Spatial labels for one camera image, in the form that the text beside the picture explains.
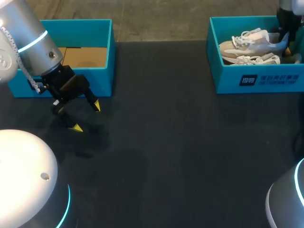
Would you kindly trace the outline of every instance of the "black mat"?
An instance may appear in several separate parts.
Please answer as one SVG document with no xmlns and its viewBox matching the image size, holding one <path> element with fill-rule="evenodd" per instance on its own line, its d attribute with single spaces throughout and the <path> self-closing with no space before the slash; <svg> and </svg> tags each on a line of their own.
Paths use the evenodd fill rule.
<svg viewBox="0 0 304 228">
<path fill-rule="evenodd" d="M 116 68 L 102 113 L 69 105 L 85 133 L 62 128 L 52 99 L 0 87 L 0 128 L 53 149 L 79 228 L 267 227 L 266 193 L 294 164 L 300 95 L 216 95 L 203 41 L 119 43 Z"/>
</svg>

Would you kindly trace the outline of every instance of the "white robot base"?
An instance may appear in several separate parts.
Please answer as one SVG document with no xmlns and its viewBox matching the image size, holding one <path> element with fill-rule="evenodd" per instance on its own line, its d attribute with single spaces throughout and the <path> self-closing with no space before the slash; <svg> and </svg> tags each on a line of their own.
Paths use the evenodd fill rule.
<svg viewBox="0 0 304 228">
<path fill-rule="evenodd" d="M 52 150 L 23 131 L 0 131 L 0 227 L 76 228 L 71 189 Z"/>
<path fill-rule="evenodd" d="M 304 159 L 275 182 L 266 197 L 271 228 L 302 228 L 304 224 Z"/>
</svg>

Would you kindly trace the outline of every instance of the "shoe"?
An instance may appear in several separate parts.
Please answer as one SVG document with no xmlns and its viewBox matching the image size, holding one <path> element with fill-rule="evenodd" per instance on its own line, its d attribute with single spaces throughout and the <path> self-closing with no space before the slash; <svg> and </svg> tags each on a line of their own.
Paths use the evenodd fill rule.
<svg viewBox="0 0 304 228">
<path fill-rule="evenodd" d="M 237 61 L 232 65 L 270 65 L 270 64 L 300 64 L 302 62 L 302 56 L 295 54 L 291 57 L 279 57 L 273 53 L 259 56 L 240 56 L 237 57 Z"/>
<path fill-rule="evenodd" d="M 240 37 L 232 37 L 219 45 L 224 60 L 236 63 L 239 56 L 263 56 L 268 53 L 282 54 L 288 43 L 289 33 L 279 42 L 279 33 L 268 33 L 260 28 L 243 32 Z"/>
</svg>

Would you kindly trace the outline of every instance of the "glowing blue light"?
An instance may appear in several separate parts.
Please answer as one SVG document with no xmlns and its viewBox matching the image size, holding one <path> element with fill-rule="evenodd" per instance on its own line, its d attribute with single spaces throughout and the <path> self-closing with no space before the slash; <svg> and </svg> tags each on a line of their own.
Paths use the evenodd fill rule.
<svg viewBox="0 0 304 228">
<path fill-rule="evenodd" d="M 56 228 L 59 228 L 59 227 L 62 225 L 63 221 L 65 220 L 65 218 L 66 218 L 66 216 L 67 216 L 68 208 L 70 207 L 71 192 L 70 192 L 70 186 L 67 185 L 67 187 L 68 187 L 68 203 L 67 203 L 67 207 L 66 207 L 66 212 L 65 212 L 65 214 L 63 215 L 63 217 L 62 217 L 61 221 L 59 222 L 58 226 L 56 226 Z"/>
<path fill-rule="evenodd" d="M 33 42 L 31 42 L 30 44 L 26 45 L 25 47 L 19 49 L 18 52 L 21 53 L 22 51 L 30 48 L 31 46 L 33 46 L 35 44 L 37 44 L 40 40 L 42 40 L 47 35 L 47 33 L 48 33 L 48 31 L 45 31 L 44 33 L 42 33 L 42 35 L 40 37 L 35 39 Z"/>
<path fill-rule="evenodd" d="M 301 194 L 301 191 L 300 191 L 300 187 L 299 187 L 299 181 L 298 181 L 298 172 L 299 172 L 299 167 L 300 167 L 300 165 L 301 165 L 301 163 L 304 161 L 304 159 L 302 159 L 299 163 L 298 163 L 298 165 L 296 166 L 296 168 L 295 168 L 295 172 L 294 172 L 294 181 L 295 181 L 295 189 L 296 189 L 296 192 L 298 193 L 298 196 L 299 196 L 299 198 L 300 198 L 300 201 L 301 201 L 301 203 L 302 203 L 302 205 L 303 205 L 303 207 L 304 207 L 304 198 L 303 198 L 303 196 L 302 196 L 302 194 Z"/>
</svg>

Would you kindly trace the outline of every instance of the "blue box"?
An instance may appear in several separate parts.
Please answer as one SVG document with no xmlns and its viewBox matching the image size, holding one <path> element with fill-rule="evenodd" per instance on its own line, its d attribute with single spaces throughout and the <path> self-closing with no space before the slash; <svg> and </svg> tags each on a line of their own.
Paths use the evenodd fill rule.
<svg viewBox="0 0 304 228">
<path fill-rule="evenodd" d="M 105 67 L 73 68 L 73 70 L 76 74 L 86 76 L 92 92 L 97 97 L 111 96 L 115 64 L 112 20 L 42 20 L 41 22 L 58 47 L 107 48 Z M 16 77 L 8 84 L 14 97 L 52 97 L 48 91 L 39 95 L 36 91 L 31 90 L 20 69 Z"/>
<path fill-rule="evenodd" d="M 243 31 L 278 27 L 276 16 L 210 18 L 207 55 L 218 94 L 303 92 L 304 64 L 224 65 L 219 44 L 240 36 Z M 299 29 L 292 53 L 304 57 L 304 30 Z"/>
</svg>

